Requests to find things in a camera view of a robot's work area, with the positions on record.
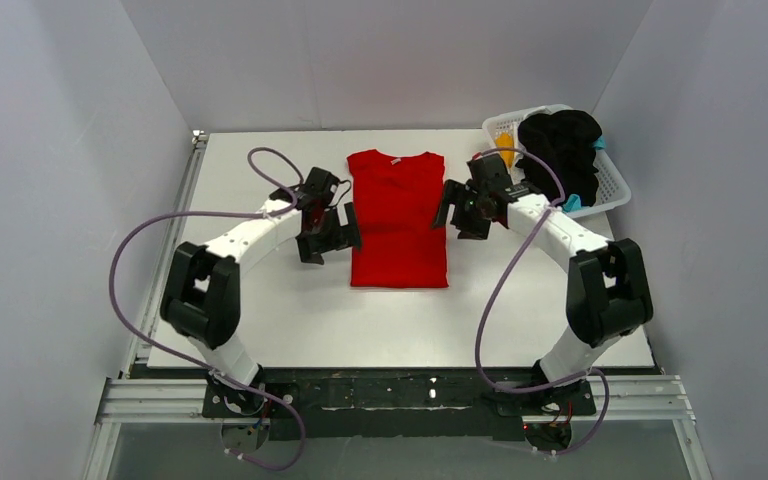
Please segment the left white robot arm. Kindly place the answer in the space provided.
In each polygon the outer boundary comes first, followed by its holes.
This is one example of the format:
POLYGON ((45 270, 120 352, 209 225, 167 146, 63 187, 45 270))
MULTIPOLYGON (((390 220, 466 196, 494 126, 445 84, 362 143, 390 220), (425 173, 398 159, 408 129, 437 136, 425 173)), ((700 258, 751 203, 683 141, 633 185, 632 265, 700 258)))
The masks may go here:
POLYGON ((227 378, 264 389, 262 367, 247 352, 238 331, 243 275, 280 244, 294 239, 301 262, 323 264, 323 254, 359 249, 352 203, 342 224, 333 199, 343 180, 314 167, 290 192, 278 189, 263 215, 238 224, 204 244, 176 247, 160 305, 160 317, 187 338, 204 361, 227 378))

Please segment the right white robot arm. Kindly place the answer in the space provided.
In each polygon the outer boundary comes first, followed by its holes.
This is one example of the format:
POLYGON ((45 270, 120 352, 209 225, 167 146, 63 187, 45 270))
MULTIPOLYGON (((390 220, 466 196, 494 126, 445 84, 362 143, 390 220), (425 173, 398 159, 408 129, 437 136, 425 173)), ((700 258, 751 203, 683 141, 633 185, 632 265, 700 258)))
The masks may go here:
POLYGON ((532 183, 514 182, 497 150, 477 154, 467 166, 469 180, 444 182, 433 228, 451 224, 461 239, 484 240, 498 223, 525 235, 525 247, 542 250, 567 275, 567 326, 535 363, 531 385, 488 384, 499 399, 564 407, 608 348, 653 317, 641 249, 583 227, 532 183))

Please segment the red t-shirt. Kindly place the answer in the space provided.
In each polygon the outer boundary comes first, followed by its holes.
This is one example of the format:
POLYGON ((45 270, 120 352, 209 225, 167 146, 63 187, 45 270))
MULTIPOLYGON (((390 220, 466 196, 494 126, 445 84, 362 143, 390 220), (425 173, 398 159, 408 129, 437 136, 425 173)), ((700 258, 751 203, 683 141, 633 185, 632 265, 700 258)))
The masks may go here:
POLYGON ((362 248, 351 257, 353 288, 443 289, 448 283, 446 230, 431 223, 442 197, 444 157, 378 150, 347 157, 362 248))

